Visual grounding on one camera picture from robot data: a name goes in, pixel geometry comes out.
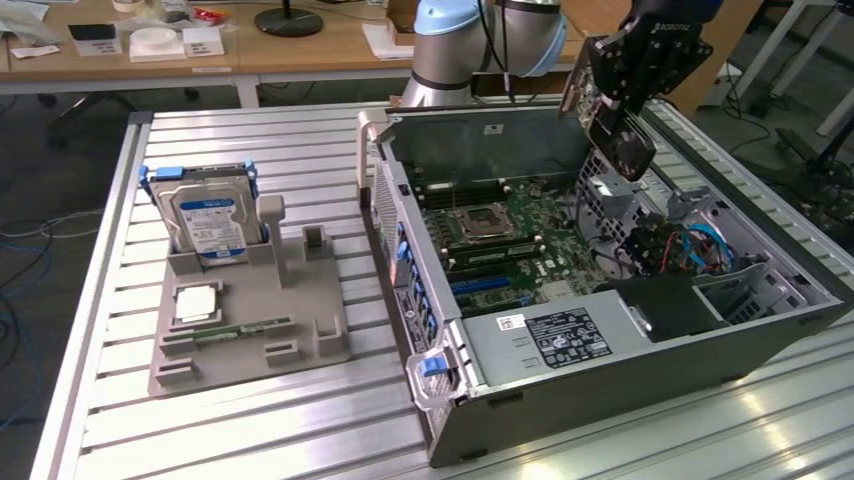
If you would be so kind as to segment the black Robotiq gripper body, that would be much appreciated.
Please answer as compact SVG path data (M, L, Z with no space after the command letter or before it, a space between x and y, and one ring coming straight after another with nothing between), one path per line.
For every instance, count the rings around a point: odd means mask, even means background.
M643 51L648 43L664 48L691 48L700 40L707 23L707 1L632 1L619 24L621 49Z

